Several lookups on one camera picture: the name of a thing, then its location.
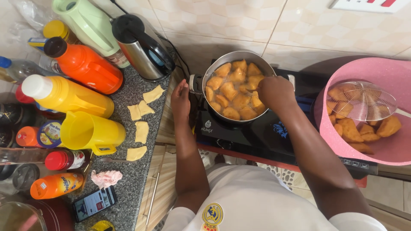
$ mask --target crumpled pink tissue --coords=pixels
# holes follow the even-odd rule
[[[123,178],[123,174],[120,171],[107,171],[96,174],[96,171],[91,171],[91,180],[100,188],[108,188],[111,185],[117,184],[117,181]]]

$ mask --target stainless steel kettle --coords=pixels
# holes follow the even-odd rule
[[[111,26],[124,55],[144,80],[161,81],[175,69],[172,57],[158,36],[139,17],[125,14],[116,18]]]

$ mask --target mobile phone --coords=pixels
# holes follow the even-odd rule
[[[76,222],[79,223],[84,219],[103,211],[117,202],[117,196],[114,192],[114,186],[106,189],[97,190],[91,194],[73,202]]]

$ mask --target white t-shirt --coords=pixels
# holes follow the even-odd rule
[[[188,208],[174,208],[162,231],[387,231],[361,213],[341,213],[327,220],[260,167],[224,166],[211,172],[208,181],[211,192],[197,215]]]

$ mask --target kitchen counter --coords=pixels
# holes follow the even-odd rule
[[[90,174],[93,169],[96,170],[97,173],[101,171],[117,170],[123,174],[123,178],[114,186],[118,202],[76,224],[76,231],[86,231],[93,226],[94,223],[100,220],[110,221],[113,223],[117,231],[134,231],[135,229],[170,79],[166,78],[158,83],[149,83],[143,80],[132,66],[125,68],[123,71],[125,81],[123,88],[118,93],[110,96],[115,105],[114,113],[110,117],[110,120],[119,122],[125,127],[127,132],[126,138],[124,142],[117,147],[117,151],[114,154],[95,156],[90,169]],[[127,106],[138,104],[143,100],[143,93],[153,90],[157,85],[161,85],[161,88],[163,88],[165,92],[159,99],[148,104],[155,113],[144,115],[142,120],[140,120],[147,121],[150,128],[147,143],[145,144],[147,146],[146,154],[138,160],[136,164],[100,162],[99,159],[101,157],[126,159],[128,148],[138,148],[143,146],[141,143],[134,142],[136,126],[134,125],[135,122],[130,118]],[[89,175],[85,182],[82,195],[69,195],[69,199],[73,202],[97,189],[97,185],[91,181]]]

